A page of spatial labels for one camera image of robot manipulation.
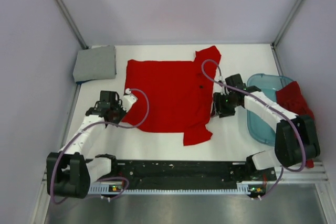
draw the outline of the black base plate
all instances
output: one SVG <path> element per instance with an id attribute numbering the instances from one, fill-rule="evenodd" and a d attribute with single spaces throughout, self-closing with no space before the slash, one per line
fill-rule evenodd
<path id="1" fill-rule="evenodd" d="M 129 189 L 214 190 L 236 189 L 241 181 L 262 184 L 264 175 L 268 181 L 276 180 L 273 168 L 250 177 L 245 162 L 118 160 L 117 170 L 104 177 L 123 176 Z"/>

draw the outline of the red t-shirt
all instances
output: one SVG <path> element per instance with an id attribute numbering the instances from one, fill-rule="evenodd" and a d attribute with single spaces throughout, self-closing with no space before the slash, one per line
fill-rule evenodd
<path id="1" fill-rule="evenodd" d="M 208 141 L 212 133 L 205 125 L 210 120 L 213 82 L 202 73 L 206 59 L 220 61 L 215 46 L 196 52 L 194 61 L 129 60 L 125 88 L 138 88 L 146 93 L 150 103 L 147 119 L 139 129 L 146 132 L 184 132 L 183 144 Z M 216 66 L 208 62 L 205 72 L 215 78 Z M 138 101 L 123 122 L 135 125 L 146 113 L 146 100 L 134 91 Z"/>

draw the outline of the metal floor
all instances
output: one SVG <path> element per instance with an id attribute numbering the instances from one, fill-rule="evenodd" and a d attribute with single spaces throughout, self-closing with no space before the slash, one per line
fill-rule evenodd
<path id="1" fill-rule="evenodd" d="M 123 196 L 50 205 L 45 224 L 327 223 L 315 185 L 279 185 L 263 201 L 239 196 Z"/>

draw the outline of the white cable clip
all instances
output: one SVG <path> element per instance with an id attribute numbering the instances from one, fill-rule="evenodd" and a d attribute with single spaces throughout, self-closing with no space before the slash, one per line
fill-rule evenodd
<path id="1" fill-rule="evenodd" d="M 263 121 L 265 120 L 265 115 L 267 114 L 267 110 L 268 110 L 269 107 L 270 107 L 269 104 L 266 104 L 264 106 L 263 112 L 262 112 L 261 117 L 260 117 Z"/>
<path id="2" fill-rule="evenodd" d="M 85 136 L 89 136 L 90 134 L 85 131 L 84 129 L 80 129 L 80 131 L 78 131 L 81 135 L 85 135 Z"/>
<path id="3" fill-rule="evenodd" d="M 125 94 L 131 94 L 131 90 L 129 88 L 125 89 Z"/>

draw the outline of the white table surface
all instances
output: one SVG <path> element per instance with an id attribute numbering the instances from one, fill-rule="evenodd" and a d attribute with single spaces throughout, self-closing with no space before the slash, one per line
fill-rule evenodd
<path id="1" fill-rule="evenodd" d="M 193 60 L 195 51 L 209 46 L 211 45 L 116 46 L 117 77 L 81 85 L 68 140 L 79 128 L 85 112 L 99 100 L 101 90 L 123 94 L 128 60 Z M 224 78 L 240 73 L 246 82 L 255 73 L 278 74 L 269 44 L 216 46 L 222 54 L 219 65 Z M 215 84 L 214 91 L 219 90 L 220 87 Z M 246 110 L 243 108 L 237 108 L 235 116 L 212 118 L 207 128 L 213 133 L 209 141 L 183 146 L 183 133 L 147 133 L 139 129 L 125 130 L 108 126 L 97 139 L 88 158 L 108 153 L 115 155 L 117 159 L 244 161 L 247 156 L 269 148 L 249 135 Z"/>

